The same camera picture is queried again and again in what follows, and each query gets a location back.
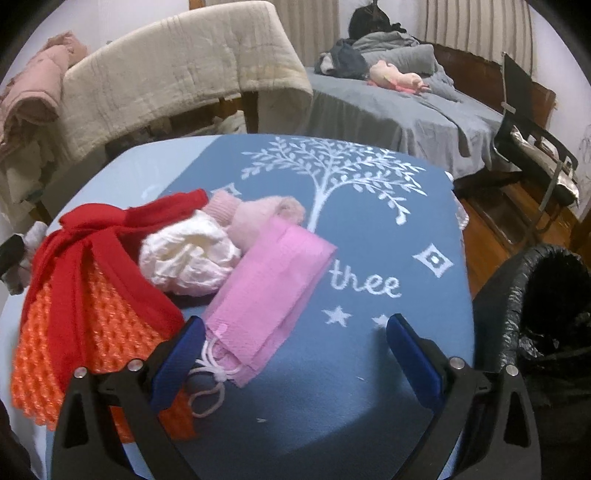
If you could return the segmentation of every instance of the metal screw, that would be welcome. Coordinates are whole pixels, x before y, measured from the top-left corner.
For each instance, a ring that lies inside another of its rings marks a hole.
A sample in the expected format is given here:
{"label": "metal screw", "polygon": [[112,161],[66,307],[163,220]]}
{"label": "metal screw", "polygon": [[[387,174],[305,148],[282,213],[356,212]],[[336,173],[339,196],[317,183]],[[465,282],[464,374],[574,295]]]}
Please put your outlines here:
{"label": "metal screw", "polygon": [[78,367],[76,368],[76,370],[74,370],[74,376],[76,378],[84,378],[87,373],[88,370],[86,369],[86,367]]}
{"label": "metal screw", "polygon": [[507,365],[505,371],[512,377],[519,375],[519,369],[515,365]]}
{"label": "metal screw", "polygon": [[139,370],[142,370],[143,366],[144,366],[143,361],[141,361],[139,358],[134,358],[132,361],[130,361],[127,364],[127,369],[130,370],[131,372],[138,372]]}
{"label": "metal screw", "polygon": [[461,370],[466,366],[466,362],[458,356],[453,356],[449,359],[449,364],[456,370]]}

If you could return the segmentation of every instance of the orange knit fabric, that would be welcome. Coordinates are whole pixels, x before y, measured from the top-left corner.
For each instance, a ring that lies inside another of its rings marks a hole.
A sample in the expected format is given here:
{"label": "orange knit fabric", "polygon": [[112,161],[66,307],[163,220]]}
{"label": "orange knit fabric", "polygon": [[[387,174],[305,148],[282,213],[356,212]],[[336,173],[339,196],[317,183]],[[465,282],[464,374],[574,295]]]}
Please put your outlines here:
{"label": "orange knit fabric", "polygon": [[[87,344],[93,373],[119,371],[133,358],[147,359],[163,338],[143,322],[105,278],[96,263],[86,256],[83,265],[84,310]],[[55,430],[64,394],[51,369],[47,327],[51,305],[51,279],[45,281],[28,313],[12,372],[14,406],[32,417],[38,425]],[[133,437],[118,407],[112,407],[113,419],[122,442]],[[180,392],[173,405],[160,412],[160,422],[174,440],[195,437],[187,397]]]}

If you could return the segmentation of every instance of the white plastic bag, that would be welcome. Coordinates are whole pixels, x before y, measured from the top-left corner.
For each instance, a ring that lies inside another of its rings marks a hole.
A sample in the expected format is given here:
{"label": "white plastic bag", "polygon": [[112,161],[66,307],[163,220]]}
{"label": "white plastic bag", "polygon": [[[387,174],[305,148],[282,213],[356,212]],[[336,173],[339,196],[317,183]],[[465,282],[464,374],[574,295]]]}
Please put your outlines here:
{"label": "white plastic bag", "polygon": [[191,218],[146,237],[139,269],[159,290],[200,297],[220,289],[240,255],[222,227],[196,210]]}

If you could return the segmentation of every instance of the red scarf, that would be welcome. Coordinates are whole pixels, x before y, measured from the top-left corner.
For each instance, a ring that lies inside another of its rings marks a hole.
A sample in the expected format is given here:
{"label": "red scarf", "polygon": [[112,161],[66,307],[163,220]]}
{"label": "red scarf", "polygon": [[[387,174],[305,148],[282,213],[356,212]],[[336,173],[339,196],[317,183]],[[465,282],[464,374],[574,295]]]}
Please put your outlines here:
{"label": "red scarf", "polygon": [[189,218],[206,204],[205,191],[195,190],[127,210],[89,203],[60,218],[62,229],[43,241],[33,259],[33,277],[22,308],[21,328],[37,293],[51,276],[47,339],[51,366],[62,391],[67,390],[73,371],[88,364],[83,257],[91,255],[137,315],[169,339],[182,327],[183,315],[142,276],[137,266],[139,249],[147,235]]}

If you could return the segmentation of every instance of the white cord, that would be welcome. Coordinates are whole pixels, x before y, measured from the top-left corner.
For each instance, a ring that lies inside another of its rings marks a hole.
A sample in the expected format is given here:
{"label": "white cord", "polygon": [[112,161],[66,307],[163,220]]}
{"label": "white cord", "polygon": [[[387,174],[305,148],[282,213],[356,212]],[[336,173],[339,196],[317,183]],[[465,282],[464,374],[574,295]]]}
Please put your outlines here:
{"label": "white cord", "polygon": [[[241,369],[241,367],[238,367],[234,370],[226,372],[223,369],[223,367],[216,362],[215,358],[213,357],[213,346],[216,342],[217,338],[213,338],[211,342],[205,340],[205,342],[203,343],[203,348],[201,349],[201,358],[195,360],[195,363],[201,366],[193,368],[187,374],[188,377],[190,377],[191,375],[197,375],[201,373],[213,374],[213,379],[217,382],[216,386],[212,389],[196,392],[189,397],[189,407],[191,408],[193,417],[195,417],[196,419],[204,419],[205,417],[211,415],[219,407],[222,406],[222,403],[226,398],[226,387],[223,383],[226,380],[231,380],[233,376],[236,375]],[[215,395],[216,393],[219,394],[217,402],[215,402],[206,411],[204,411],[203,413],[195,413],[193,411],[193,401],[195,400],[195,398],[202,397],[204,395]]]}

